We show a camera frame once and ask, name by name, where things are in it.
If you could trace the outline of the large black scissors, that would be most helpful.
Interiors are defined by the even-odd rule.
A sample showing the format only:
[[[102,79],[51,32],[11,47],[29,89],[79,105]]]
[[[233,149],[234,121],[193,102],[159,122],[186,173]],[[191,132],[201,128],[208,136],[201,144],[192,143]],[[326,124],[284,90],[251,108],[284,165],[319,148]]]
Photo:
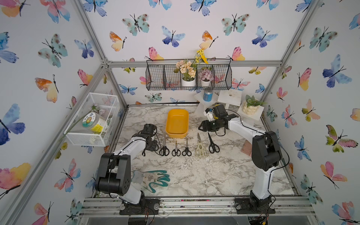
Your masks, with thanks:
[[[209,141],[210,141],[210,144],[209,144],[209,152],[210,152],[211,154],[220,153],[220,148],[219,148],[218,145],[216,145],[216,144],[213,142],[210,133],[208,133],[208,138],[209,138]]]

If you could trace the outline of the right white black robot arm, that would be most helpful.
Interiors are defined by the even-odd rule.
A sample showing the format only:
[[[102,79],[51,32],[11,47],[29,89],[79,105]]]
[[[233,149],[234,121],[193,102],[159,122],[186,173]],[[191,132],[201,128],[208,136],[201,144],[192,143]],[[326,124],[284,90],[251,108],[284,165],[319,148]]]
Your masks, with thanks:
[[[207,119],[199,126],[200,131],[217,132],[224,128],[237,133],[251,143],[252,162],[257,170],[250,196],[259,201],[271,200],[272,173],[283,158],[276,133],[257,129],[244,122],[236,113],[228,114],[223,105],[207,108],[203,114]]]

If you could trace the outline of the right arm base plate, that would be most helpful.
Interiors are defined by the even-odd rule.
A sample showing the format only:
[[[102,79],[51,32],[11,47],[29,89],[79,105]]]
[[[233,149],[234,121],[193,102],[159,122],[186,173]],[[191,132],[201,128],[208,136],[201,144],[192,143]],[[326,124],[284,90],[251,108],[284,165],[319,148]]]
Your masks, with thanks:
[[[271,204],[271,196],[259,199],[253,191],[250,191],[249,197],[234,199],[237,214],[275,214],[276,211],[271,208]]]

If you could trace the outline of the cream handled kitchen scissors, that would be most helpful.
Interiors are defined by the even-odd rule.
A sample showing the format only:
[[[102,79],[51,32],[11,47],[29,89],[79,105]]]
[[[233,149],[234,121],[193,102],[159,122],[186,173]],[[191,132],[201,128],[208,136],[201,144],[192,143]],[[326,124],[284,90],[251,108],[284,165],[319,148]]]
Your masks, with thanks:
[[[196,148],[195,154],[197,157],[207,157],[208,156],[208,153],[201,141],[201,137],[200,137],[199,133],[197,134],[197,148]]]

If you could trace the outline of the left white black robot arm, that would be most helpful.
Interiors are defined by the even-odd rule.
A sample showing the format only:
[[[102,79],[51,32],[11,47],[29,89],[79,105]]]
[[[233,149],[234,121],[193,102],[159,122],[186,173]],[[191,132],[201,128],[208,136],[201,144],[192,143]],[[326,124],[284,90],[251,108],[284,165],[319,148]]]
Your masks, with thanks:
[[[126,203],[139,204],[143,192],[131,183],[131,162],[139,153],[157,150],[158,142],[153,138],[156,132],[155,125],[145,124],[120,150],[104,153],[98,166],[95,190]]]

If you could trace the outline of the small black scissors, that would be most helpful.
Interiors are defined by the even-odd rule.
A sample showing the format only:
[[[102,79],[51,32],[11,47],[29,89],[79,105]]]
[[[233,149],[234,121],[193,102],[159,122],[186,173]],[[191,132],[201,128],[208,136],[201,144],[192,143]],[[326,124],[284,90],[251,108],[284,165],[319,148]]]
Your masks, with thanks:
[[[189,149],[189,146],[188,146],[188,139],[186,139],[186,146],[185,146],[185,150],[181,153],[182,156],[192,156],[192,152],[190,151]]]
[[[163,145],[159,151],[160,156],[168,156],[170,154],[169,149],[167,148],[167,134],[163,135]]]
[[[172,150],[172,156],[173,157],[179,157],[181,155],[181,151],[180,149],[178,148],[178,144],[177,144],[177,141],[175,142],[175,147],[174,149]]]

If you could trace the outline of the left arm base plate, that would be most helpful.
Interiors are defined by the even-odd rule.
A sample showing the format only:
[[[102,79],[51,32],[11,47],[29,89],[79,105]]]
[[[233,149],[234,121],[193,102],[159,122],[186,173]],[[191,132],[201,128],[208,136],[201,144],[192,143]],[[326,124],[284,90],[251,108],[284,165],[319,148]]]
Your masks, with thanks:
[[[120,206],[120,215],[158,215],[160,200],[141,197],[138,204],[123,201]]]

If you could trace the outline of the yellow plastic storage box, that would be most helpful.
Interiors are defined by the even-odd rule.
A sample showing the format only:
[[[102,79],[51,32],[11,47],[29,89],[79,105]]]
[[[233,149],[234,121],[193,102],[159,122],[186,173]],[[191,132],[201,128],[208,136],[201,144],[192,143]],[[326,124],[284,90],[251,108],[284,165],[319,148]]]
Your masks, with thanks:
[[[166,133],[170,138],[185,138],[188,133],[189,113],[184,109],[172,109],[168,112]]]

